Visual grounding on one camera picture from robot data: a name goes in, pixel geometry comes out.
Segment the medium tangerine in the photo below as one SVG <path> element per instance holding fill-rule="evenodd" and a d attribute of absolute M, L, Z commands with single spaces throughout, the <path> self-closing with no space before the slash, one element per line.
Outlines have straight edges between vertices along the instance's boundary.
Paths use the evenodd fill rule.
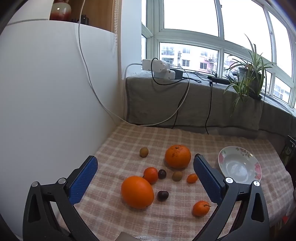
<path fill-rule="evenodd" d="M 148 167 L 144 170 L 143 178 L 151 185 L 155 184 L 158 180 L 158 170 L 154 167 Z"/>

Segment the spider plant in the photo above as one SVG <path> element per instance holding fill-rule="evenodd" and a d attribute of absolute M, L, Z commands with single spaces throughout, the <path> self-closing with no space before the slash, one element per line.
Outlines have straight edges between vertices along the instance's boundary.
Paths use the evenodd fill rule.
<path fill-rule="evenodd" d="M 251 61 L 235 60 L 233 64 L 226 69 L 227 72 L 234 68 L 238 68 L 239 74 L 237 78 L 233 78 L 227 74 L 229 84 L 225 91 L 232 88 L 237 97 L 233 102 L 232 112 L 235 111 L 237 106 L 241 103 L 246 103 L 249 98 L 255 100 L 261 99 L 261 91 L 264 85 L 267 85 L 267 70 L 273 68 L 274 62 L 264 61 L 261 54 L 257 53 L 257 47 L 252 42 L 249 42 L 250 49 L 246 48 Z"/>

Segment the window frame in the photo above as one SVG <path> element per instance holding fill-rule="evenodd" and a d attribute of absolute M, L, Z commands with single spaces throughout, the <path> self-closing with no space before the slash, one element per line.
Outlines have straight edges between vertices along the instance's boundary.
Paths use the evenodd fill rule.
<path fill-rule="evenodd" d="M 295 107 L 295 30 L 269 1 L 142 1 L 142 57 L 225 78 L 255 49 L 272 62 L 262 89 Z"/>

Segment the round large orange with stem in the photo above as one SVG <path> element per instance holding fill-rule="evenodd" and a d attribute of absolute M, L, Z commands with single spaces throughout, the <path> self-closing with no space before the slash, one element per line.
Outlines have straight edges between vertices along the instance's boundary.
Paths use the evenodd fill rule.
<path fill-rule="evenodd" d="M 184 169 L 191 161 L 191 152 L 184 145 L 170 146 L 165 153 L 166 163 L 174 169 Z"/>

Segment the smooth large orange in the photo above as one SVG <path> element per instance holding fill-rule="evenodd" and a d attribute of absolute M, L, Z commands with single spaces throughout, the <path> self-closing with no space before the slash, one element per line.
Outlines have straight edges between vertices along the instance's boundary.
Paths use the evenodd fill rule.
<path fill-rule="evenodd" d="M 121 196 L 128 206 L 135 209 L 146 209 L 154 201 L 151 184 L 139 176 L 130 176 L 123 181 Z"/>

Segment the small kumquat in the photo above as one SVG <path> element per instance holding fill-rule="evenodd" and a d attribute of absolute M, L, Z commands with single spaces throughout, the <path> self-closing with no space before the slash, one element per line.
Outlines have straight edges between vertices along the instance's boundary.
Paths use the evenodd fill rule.
<path fill-rule="evenodd" d="M 190 174 L 188 177 L 187 177 L 187 183 L 189 184 L 194 184 L 196 183 L 198 180 L 198 177 L 196 174 Z"/>

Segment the grey blanket on sill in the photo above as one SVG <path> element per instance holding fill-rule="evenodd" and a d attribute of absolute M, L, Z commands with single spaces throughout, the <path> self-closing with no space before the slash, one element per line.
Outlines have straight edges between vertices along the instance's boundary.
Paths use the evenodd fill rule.
<path fill-rule="evenodd" d="M 249 98 L 232 112 L 237 95 L 220 84 L 184 80 L 170 85 L 149 72 L 126 78 L 126 118 L 130 123 L 212 135 L 265 138 L 280 153 L 295 137 L 295 111 L 270 98 Z"/>

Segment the floral white plate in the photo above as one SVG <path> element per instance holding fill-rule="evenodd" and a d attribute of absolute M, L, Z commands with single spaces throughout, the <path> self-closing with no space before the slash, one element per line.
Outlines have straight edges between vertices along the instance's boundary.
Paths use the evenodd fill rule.
<path fill-rule="evenodd" d="M 231 177 L 236 183 L 251 184 L 253 181 L 261 181 L 262 169 L 259 161 L 242 147 L 224 147 L 219 152 L 218 165 L 224 177 Z"/>

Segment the red white vase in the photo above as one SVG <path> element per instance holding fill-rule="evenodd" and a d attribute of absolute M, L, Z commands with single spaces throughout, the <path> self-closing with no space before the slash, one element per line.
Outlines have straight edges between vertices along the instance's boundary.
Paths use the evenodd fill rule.
<path fill-rule="evenodd" d="M 50 20 L 68 21 L 71 16 L 71 6 L 68 0 L 55 0 L 52 5 Z"/>

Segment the pink plaid tablecloth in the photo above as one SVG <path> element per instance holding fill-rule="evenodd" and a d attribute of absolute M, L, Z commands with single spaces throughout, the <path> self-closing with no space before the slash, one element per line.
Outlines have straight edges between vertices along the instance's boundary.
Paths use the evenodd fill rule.
<path fill-rule="evenodd" d="M 148 167 L 165 169 L 165 152 L 172 145 L 185 145 L 191 154 L 202 154 L 218 168 L 218 154 L 227 146 L 247 149 L 258 159 L 262 169 L 261 185 L 271 225 L 291 214 L 295 208 L 293 184 L 276 150 L 268 140 L 214 136 L 178 129 L 119 125 L 96 153 L 98 171 L 76 210 L 99 240 L 115 240 L 121 232 L 153 240 L 192 240 L 209 219 L 194 217 L 193 205 L 209 201 L 200 181 L 186 182 L 194 172 L 189 165 L 179 182 L 171 179 L 173 170 L 153 185 L 154 192 L 165 190 L 164 202 L 154 200 L 145 210 L 130 208 L 122 200 L 120 188 L 125 178 L 142 176 Z M 141 148 L 149 154 L 142 158 Z"/>

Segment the dark cherry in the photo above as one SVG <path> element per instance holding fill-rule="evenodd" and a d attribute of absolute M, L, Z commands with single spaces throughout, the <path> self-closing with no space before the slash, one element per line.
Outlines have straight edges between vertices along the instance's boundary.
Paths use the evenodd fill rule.
<path fill-rule="evenodd" d="M 165 171 L 164 169 L 160 169 L 160 170 L 158 171 L 158 178 L 159 178 L 160 180 L 165 179 L 166 176 L 167 176 L 167 173 L 166 173 L 166 171 Z"/>
<path fill-rule="evenodd" d="M 157 193 L 157 199 L 158 201 L 166 201 L 169 197 L 169 192 L 168 191 L 159 191 Z"/>

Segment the black device on sill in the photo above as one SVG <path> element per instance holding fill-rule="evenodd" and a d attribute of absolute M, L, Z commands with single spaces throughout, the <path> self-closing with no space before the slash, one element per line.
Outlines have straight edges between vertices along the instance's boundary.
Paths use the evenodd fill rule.
<path fill-rule="evenodd" d="M 230 81 L 228 79 L 218 78 L 218 77 L 213 77 L 213 76 L 207 76 L 207 78 L 215 83 L 219 83 L 219 84 L 223 84 L 223 85 L 230 84 Z"/>

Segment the tangerine with stem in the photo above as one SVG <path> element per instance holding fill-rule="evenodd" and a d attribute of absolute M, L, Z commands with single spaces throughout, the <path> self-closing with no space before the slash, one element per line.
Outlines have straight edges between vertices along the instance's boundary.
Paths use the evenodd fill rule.
<path fill-rule="evenodd" d="M 194 204 L 192 209 L 193 216 L 202 217 L 205 216 L 211 208 L 211 205 L 206 201 L 198 201 Z"/>

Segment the brown longan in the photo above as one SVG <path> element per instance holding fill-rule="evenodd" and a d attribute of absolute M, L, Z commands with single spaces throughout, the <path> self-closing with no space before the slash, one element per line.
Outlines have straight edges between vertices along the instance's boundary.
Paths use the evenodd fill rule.
<path fill-rule="evenodd" d="M 182 180 L 183 173 L 181 171 L 175 171 L 171 177 L 171 179 L 175 182 L 179 182 Z"/>
<path fill-rule="evenodd" d="M 139 151 L 139 155 L 142 157 L 142 158 L 145 158 L 147 157 L 149 154 L 149 149 L 147 147 L 143 147 L 140 149 Z"/>

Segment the white power strip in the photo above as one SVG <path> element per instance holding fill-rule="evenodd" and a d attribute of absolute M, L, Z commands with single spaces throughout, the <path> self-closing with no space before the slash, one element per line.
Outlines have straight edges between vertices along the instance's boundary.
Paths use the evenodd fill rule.
<path fill-rule="evenodd" d="M 171 64 L 158 59 L 143 59 L 142 69 L 152 72 L 154 78 L 174 80 L 176 73 L 171 70 Z"/>

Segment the black power adapter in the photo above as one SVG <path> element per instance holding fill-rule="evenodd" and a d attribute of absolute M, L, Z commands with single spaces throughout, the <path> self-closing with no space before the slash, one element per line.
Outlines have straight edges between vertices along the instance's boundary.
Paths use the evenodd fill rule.
<path fill-rule="evenodd" d="M 171 68 L 170 70 L 175 73 L 175 79 L 182 79 L 183 78 L 183 70 L 182 69 Z"/>

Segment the white cabinet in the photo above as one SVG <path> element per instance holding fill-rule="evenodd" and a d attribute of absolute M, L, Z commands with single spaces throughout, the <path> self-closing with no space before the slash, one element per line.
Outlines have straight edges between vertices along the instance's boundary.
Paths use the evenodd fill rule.
<path fill-rule="evenodd" d="M 50 20 L 52 4 L 27 1 L 1 30 L 1 215 L 17 236 L 30 184 L 94 154 L 121 109 L 121 1 L 76 1 L 88 26 Z"/>

